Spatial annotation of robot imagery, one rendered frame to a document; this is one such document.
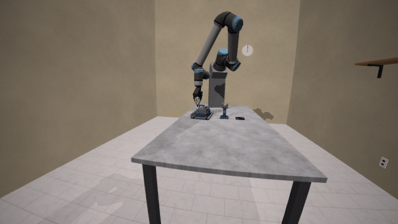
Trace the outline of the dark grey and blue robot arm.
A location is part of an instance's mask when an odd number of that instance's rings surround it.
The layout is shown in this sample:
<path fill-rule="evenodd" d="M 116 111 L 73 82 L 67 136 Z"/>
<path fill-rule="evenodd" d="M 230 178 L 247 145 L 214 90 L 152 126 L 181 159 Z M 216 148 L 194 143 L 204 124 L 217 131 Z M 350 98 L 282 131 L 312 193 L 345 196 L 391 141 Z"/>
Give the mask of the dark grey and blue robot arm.
<path fill-rule="evenodd" d="M 207 80 L 210 77 L 210 73 L 202 68 L 213 44 L 215 43 L 216 38 L 218 37 L 220 31 L 225 26 L 228 27 L 228 49 L 219 49 L 218 58 L 213 64 L 213 68 L 216 71 L 222 72 L 225 71 L 226 67 L 231 71 L 236 71 L 238 69 L 237 64 L 241 64 L 238 61 L 238 41 L 239 41 L 239 31 L 242 29 L 243 20 L 231 13 L 231 12 L 222 12 L 219 14 L 215 20 L 212 30 L 197 58 L 197 61 L 192 64 L 192 69 L 194 71 L 194 85 L 202 86 L 203 79 Z"/>

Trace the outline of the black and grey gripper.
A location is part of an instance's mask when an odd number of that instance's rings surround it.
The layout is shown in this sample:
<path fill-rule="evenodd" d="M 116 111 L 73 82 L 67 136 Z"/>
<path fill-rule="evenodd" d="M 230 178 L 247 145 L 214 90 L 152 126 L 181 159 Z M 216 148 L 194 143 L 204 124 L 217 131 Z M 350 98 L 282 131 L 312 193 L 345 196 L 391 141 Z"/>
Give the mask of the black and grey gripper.
<path fill-rule="evenodd" d="M 203 92 L 201 91 L 201 86 L 195 86 L 195 87 L 197 87 L 197 88 L 200 88 L 200 91 L 199 91 L 199 93 L 198 93 L 198 96 L 193 96 L 193 99 L 194 99 L 194 101 L 195 101 L 195 104 L 196 104 L 196 106 L 198 107 L 199 106 L 199 104 L 200 104 L 200 102 L 201 102 L 201 99 L 202 99 L 202 96 L 203 96 Z M 198 100 L 197 100 L 197 97 L 199 97 L 198 98 Z M 198 102 L 198 104 L 197 104 L 197 102 Z"/>

